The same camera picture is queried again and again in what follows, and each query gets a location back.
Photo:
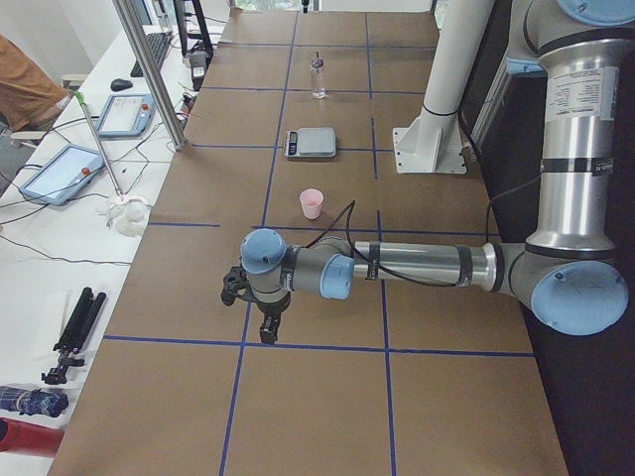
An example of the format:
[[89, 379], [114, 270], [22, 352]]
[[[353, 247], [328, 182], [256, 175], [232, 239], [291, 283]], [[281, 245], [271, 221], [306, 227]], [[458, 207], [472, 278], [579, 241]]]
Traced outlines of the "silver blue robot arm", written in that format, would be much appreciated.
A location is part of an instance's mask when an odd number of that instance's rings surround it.
[[221, 300], [252, 302], [260, 338], [277, 340], [291, 294], [345, 299], [355, 278], [424, 287], [479, 286], [516, 298], [552, 329], [603, 331], [624, 314], [628, 288], [612, 266], [604, 216], [613, 171], [619, 68], [634, 49], [630, 1], [516, 1], [507, 70], [547, 77], [536, 231], [522, 243], [480, 247], [352, 241], [321, 234], [290, 245], [276, 231], [249, 233]]

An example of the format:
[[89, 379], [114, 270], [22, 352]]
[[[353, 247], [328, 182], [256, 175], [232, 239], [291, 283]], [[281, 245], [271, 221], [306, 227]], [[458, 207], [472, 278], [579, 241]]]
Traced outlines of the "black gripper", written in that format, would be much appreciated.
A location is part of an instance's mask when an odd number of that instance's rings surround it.
[[273, 293], [253, 292], [256, 305], [263, 313], [264, 319], [259, 328], [262, 342], [275, 344], [278, 340], [278, 328], [282, 313], [291, 303], [291, 293], [286, 290], [278, 290]]

